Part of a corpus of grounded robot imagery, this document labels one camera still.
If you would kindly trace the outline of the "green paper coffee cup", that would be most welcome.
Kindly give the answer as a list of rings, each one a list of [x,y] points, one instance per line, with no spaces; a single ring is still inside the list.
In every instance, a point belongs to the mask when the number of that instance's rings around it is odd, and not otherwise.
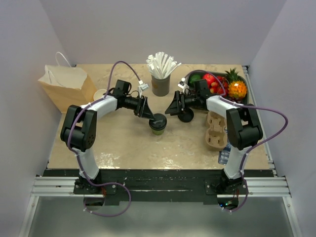
[[[157,135],[157,136],[162,135],[162,134],[164,133],[164,131],[165,131],[164,128],[163,128],[163,129],[154,129],[154,128],[152,128],[152,133],[153,133],[154,135]]]

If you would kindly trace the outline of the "black coffee cup lid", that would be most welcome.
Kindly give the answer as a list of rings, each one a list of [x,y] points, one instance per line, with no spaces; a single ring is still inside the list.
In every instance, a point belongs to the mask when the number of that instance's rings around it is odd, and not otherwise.
[[[194,118],[194,112],[191,109],[184,110],[178,115],[178,119],[184,123],[191,122]]]

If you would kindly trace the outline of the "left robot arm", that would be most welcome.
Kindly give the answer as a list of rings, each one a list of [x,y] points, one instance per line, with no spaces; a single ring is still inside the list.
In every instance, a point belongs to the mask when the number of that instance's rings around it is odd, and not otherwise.
[[[98,179],[99,168],[96,164],[92,146],[96,139],[97,120],[103,116],[126,108],[140,118],[154,120],[155,116],[148,105],[148,98],[143,95],[129,95],[131,83],[118,80],[115,87],[106,94],[86,105],[71,105],[65,116],[60,138],[72,151],[79,165],[79,175],[85,179],[85,188],[92,194],[102,189],[102,181]]]

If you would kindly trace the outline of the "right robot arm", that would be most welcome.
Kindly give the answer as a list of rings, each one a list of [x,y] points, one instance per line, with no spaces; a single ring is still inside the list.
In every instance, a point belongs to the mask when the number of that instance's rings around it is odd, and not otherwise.
[[[175,91],[174,98],[165,113],[177,116],[182,122],[190,122],[194,118],[191,108],[199,108],[215,112],[226,120],[227,136],[231,143],[228,162],[222,171],[218,188],[231,194],[242,183],[244,162],[250,148],[254,148],[263,137],[263,131],[252,105],[235,104],[223,96],[212,94],[205,80],[194,82],[194,92],[186,93],[188,85],[182,78],[178,83],[181,91]]]

